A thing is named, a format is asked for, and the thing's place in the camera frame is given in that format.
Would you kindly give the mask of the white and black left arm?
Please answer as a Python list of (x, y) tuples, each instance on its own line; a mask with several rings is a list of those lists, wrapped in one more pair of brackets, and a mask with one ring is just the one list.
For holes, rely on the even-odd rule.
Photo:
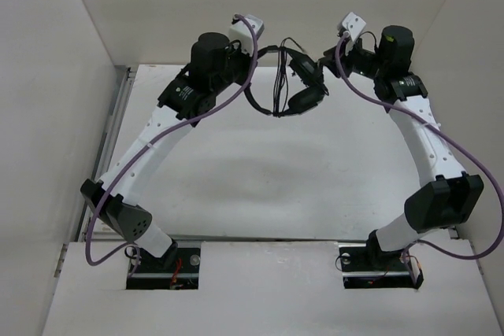
[(249, 87), (258, 61), (258, 36), (237, 32), (229, 38), (206, 32), (191, 48), (191, 59), (157, 99), (144, 129), (116, 164), (99, 179), (86, 179), (81, 188), (92, 212), (91, 222), (101, 220), (117, 232), (126, 246), (145, 251), (158, 270), (176, 261), (177, 242), (140, 206), (146, 185), (163, 160), (200, 120), (223, 109), (216, 99), (233, 83)]

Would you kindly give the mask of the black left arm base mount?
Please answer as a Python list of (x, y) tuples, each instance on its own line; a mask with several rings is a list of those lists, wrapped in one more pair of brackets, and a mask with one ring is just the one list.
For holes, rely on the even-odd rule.
[(129, 259), (126, 278), (127, 290), (197, 290), (201, 264), (201, 246), (189, 243), (180, 246), (175, 260), (168, 268), (143, 249), (136, 263), (136, 251), (126, 250)]

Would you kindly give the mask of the black over-ear headphones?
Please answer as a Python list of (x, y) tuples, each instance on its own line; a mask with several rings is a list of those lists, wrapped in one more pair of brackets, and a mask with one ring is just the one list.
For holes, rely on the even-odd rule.
[[(251, 86), (244, 91), (247, 101), (256, 111), (276, 118), (298, 116), (317, 107), (328, 96), (323, 68), (304, 50), (295, 50), (285, 45), (270, 45), (260, 49), (258, 57), (262, 58), (266, 54), (273, 53), (277, 53), (277, 70), (273, 85), (272, 109), (259, 105), (251, 92)], [(304, 85), (302, 90), (292, 96), (289, 95), (287, 68)]]

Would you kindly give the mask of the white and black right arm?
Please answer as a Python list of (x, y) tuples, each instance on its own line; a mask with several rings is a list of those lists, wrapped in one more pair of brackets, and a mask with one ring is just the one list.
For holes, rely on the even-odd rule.
[(383, 268), (422, 236), (465, 223), (484, 189), (479, 175), (470, 175), (442, 138), (428, 91), (410, 70), (415, 40), (408, 28), (390, 25), (372, 51), (363, 48), (361, 29), (339, 28), (338, 44), (320, 63), (337, 78), (355, 72), (371, 79), (371, 101), (384, 108), (404, 138), (417, 169), (419, 189), (404, 203), (401, 216), (369, 234), (366, 262)]

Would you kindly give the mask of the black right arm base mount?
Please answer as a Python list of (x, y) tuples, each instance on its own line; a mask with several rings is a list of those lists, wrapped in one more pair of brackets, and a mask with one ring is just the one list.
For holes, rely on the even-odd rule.
[(424, 283), (419, 260), (408, 253), (394, 253), (383, 262), (372, 262), (365, 244), (338, 244), (335, 267), (342, 274), (347, 290), (413, 289)]

